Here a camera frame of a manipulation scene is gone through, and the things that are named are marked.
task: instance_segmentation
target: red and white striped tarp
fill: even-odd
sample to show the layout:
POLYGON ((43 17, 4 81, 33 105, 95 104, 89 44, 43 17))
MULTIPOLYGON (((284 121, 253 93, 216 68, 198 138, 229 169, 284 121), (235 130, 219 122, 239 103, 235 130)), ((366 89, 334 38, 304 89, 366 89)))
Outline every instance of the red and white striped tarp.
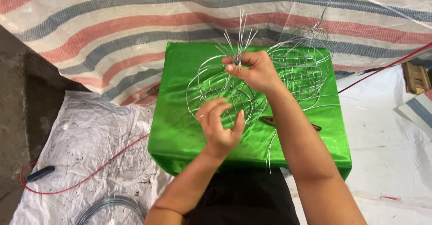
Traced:
MULTIPOLYGON (((239 12, 253 45, 312 27, 328 0, 0 0, 0 24, 60 73, 118 105, 148 104, 167 41, 225 42, 239 12)), ((332 0, 324 15, 336 70, 383 67, 432 41, 432 0, 332 0)))

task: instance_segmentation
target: red wire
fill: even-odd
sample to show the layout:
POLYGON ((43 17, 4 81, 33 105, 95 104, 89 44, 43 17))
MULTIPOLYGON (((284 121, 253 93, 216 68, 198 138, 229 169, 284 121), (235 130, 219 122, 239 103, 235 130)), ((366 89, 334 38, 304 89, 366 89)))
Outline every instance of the red wire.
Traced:
POLYGON ((368 75, 368 76, 366 76, 366 77, 360 79, 359 81, 357 81, 357 82, 351 84, 350 86, 344 88, 343 90, 340 90, 338 93, 340 94, 340 93, 342 93, 343 91, 345 91, 345 90, 351 88, 352 86, 358 84, 359 82, 361 82, 361 81, 367 79, 368 77, 370 77, 370 76, 372 76, 372 75, 374 75, 374 74, 377 74, 377 73, 381 72, 382 70, 384 70, 384 69, 386 69, 386 68, 389 68, 389 67, 391 67, 392 65, 394 65, 394 64, 396 64, 396 63, 402 62, 403 60, 405 60, 405 59, 407 59, 407 58, 409 58, 409 57, 412 57, 413 55, 417 54, 417 53, 420 52, 420 51, 423 51, 424 49, 428 48, 429 46, 432 46, 432 43, 429 43, 429 44, 423 46, 422 48, 418 49, 417 51, 414 51, 413 53, 409 54, 408 56, 403 57, 403 58, 397 60, 396 62, 393 62, 392 64, 390 64, 390 65, 388 65, 388 66, 386 66, 386 67, 383 67, 383 68, 381 68, 380 70, 378 70, 378 71, 376 71, 376 72, 374 72, 374 73, 372 73, 372 74, 370 74, 370 75, 368 75))
POLYGON ((71 187, 69 187, 69 188, 67 188, 67 189, 63 189, 63 190, 60 190, 60 191, 57 191, 57 192, 50 192, 50 193, 46 193, 46 192, 39 192, 39 191, 32 190, 32 189, 28 188, 28 187, 25 185, 25 183, 24 183, 24 179, 23 179, 22 173, 23 173, 24 170, 25 170, 27 167, 29 167, 30 165, 37 164, 37 163, 30 163, 30 164, 27 164, 24 168, 22 168, 21 172, 19 173, 19 181, 21 181, 21 184, 22 184, 22 186, 24 186, 25 189, 27 189, 27 190, 29 190, 29 191, 31 191, 31 192, 33 192, 33 193, 40 194, 40 195, 54 195, 54 194, 59 194, 59 193, 65 192, 66 190, 70 190, 70 189, 72 189, 72 188, 75 188, 75 187, 77 187, 78 185, 82 184, 84 181, 86 181, 86 180, 88 180, 89 178, 91 178, 93 175, 95 175, 97 172, 99 172, 101 169, 103 169, 107 164, 109 164, 109 162, 111 162, 113 159, 115 159, 117 156, 119 156, 122 152, 124 152, 126 149, 128 149, 128 148, 131 147, 132 145, 136 144, 138 141, 140 141, 140 140, 142 140, 143 138, 147 137, 149 134, 147 134, 147 135, 145 135, 145 136, 142 136, 141 138, 139 138, 139 139, 136 140, 135 142, 133 142, 133 143, 131 143, 130 145, 128 145, 127 147, 123 148, 120 152, 118 152, 115 156, 113 156, 110 160, 108 160, 108 162, 106 162, 104 165, 102 165, 102 167, 98 168, 98 169, 97 169, 94 173, 92 173, 89 177, 85 178, 83 181, 81 181, 81 182, 79 182, 78 184, 75 184, 75 185, 73 185, 73 186, 71 186, 71 187))

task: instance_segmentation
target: concrete floor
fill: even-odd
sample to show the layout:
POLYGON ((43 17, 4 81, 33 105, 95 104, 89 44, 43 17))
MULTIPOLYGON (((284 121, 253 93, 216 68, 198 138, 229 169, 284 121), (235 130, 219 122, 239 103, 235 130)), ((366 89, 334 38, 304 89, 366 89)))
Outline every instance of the concrete floor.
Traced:
POLYGON ((23 191, 19 173, 38 159, 65 90, 88 91, 0 26, 0 225, 12 218, 23 191))

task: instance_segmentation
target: forearm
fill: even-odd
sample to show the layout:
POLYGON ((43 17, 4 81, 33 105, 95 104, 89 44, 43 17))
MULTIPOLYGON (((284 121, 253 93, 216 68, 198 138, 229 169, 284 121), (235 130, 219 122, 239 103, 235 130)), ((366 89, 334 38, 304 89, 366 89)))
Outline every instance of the forearm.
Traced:
POLYGON ((291 93, 283 86, 267 93, 285 160, 296 181, 339 175, 327 149, 291 93))
POLYGON ((195 208, 224 158, 208 154, 207 147, 166 187, 154 207, 182 216, 195 208))

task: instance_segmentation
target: green satin cloth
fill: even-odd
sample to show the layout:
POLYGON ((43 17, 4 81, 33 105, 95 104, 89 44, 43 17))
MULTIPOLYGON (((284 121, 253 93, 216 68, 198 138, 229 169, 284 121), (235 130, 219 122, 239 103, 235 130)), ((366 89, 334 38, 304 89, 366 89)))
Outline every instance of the green satin cloth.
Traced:
MULTIPOLYGON (((165 65, 148 140, 148 152, 154 161, 171 175, 180 173, 206 145, 201 125, 188 111, 186 88, 197 75, 197 69, 203 62, 210 57, 221 55, 215 46, 216 44, 203 42, 167 44, 165 65)), ((249 47, 248 51, 267 49, 249 47)), ((321 57, 328 56, 325 49, 319 51, 321 57)), ((213 61, 220 62, 220 59, 216 58, 213 61)), ((332 63, 326 60, 324 65, 328 68, 328 77, 320 90, 322 97, 316 106, 339 105, 332 63)), ((305 101, 301 106, 305 109, 311 106, 311 102, 315 100, 305 101)), ((340 106, 315 107, 306 110, 305 114, 311 123, 322 127, 319 135, 330 151, 342 178, 346 179, 352 163, 340 106)), ((270 107, 267 107, 262 115, 271 116, 270 107)), ((265 168, 267 148, 274 129, 275 127, 261 120, 252 121, 244 131, 240 143, 228 155, 219 171, 244 167, 265 168)), ((271 144, 270 166, 288 168, 277 135, 271 144)))

